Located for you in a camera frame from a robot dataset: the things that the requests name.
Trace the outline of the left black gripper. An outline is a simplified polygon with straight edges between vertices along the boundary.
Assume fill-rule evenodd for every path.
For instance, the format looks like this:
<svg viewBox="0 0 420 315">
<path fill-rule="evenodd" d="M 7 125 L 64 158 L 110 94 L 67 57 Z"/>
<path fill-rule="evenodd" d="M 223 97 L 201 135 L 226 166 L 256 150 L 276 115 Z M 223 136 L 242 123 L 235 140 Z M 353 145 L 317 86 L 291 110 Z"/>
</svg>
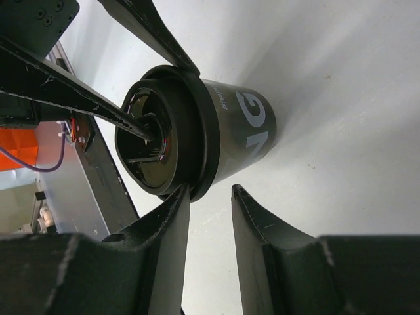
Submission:
<svg viewBox="0 0 420 315">
<path fill-rule="evenodd" d="M 69 120 L 74 111 L 154 140 L 144 124 L 44 60 L 78 12 L 77 1 L 1 2 L 1 127 L 36 128 L 42 121 Z"/>
</svg>

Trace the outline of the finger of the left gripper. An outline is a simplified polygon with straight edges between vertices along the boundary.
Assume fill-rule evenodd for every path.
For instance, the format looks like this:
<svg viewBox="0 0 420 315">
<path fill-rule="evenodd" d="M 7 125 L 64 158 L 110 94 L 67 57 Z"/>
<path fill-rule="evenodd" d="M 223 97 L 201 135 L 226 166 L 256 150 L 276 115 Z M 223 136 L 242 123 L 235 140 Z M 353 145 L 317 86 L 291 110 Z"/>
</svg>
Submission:
<svg viewBox="0 0 420 315">
<path fill-rule="evenodd" d="M 161 19 L 152 0 L 101 0 L 106 12 L 171 65 L 200 71 Z"/>
</svg>

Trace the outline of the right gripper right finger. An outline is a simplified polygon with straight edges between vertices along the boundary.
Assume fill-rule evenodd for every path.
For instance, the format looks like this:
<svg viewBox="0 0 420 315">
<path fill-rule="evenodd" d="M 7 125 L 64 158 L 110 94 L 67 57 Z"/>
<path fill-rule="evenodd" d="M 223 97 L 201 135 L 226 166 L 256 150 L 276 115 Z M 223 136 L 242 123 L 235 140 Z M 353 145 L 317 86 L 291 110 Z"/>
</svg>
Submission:
<svg viewBox="0 0 420 315">
<path fill-rule="evenodd" d="M 313 237 L 232 187 L 244 314 L 418 314 L 419 237 Z"/>
</svg>

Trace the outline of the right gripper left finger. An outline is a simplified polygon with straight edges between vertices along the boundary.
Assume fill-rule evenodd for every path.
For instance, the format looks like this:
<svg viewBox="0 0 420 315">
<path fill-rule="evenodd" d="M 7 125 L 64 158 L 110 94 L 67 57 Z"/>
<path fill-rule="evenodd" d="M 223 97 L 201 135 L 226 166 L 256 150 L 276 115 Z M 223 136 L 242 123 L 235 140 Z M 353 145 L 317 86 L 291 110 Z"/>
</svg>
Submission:
<svg viewBox="0 0 420 315">
<path fill-rule="evenodd" d="M 2 314 L 182 314 L 190 192 L 96 241 L 3 234 Z"/>
</svg>

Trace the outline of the single black cup lid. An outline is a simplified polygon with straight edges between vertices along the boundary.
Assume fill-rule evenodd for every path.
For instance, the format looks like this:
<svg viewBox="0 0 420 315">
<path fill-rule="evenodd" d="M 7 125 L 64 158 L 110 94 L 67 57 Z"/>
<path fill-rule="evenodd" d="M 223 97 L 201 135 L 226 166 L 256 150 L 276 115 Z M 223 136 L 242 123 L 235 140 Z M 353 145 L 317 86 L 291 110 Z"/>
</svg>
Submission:
<svg viewBox="0 0 420 315">
<path fill-rule="evenodd" d="M 221 150 L 204 82 L 178 67 L 156 66 L 129 89 L 122 110 L 156 136 L 146 141 L 115 129 L 117 156 L 129 176 L 162 200 L 181 184 L 189 186 L 191 201 L 201 199 L 215 179 Z"/>
</svg>

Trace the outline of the single black paper cup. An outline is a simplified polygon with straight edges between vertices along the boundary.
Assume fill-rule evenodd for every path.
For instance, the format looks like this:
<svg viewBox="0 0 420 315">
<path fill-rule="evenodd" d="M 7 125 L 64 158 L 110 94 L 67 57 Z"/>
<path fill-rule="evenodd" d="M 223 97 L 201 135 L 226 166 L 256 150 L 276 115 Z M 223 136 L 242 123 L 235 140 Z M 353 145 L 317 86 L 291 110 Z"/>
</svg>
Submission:
<svg viewBox="0 0 420 315">
<path fill-rule="evenodd" d="M 269 101 L 245 87 L 205 80 L 217 113 L 220 155 L 214 183 L 261 160 L 274 145 L 276 116 Z"/>
</svg>

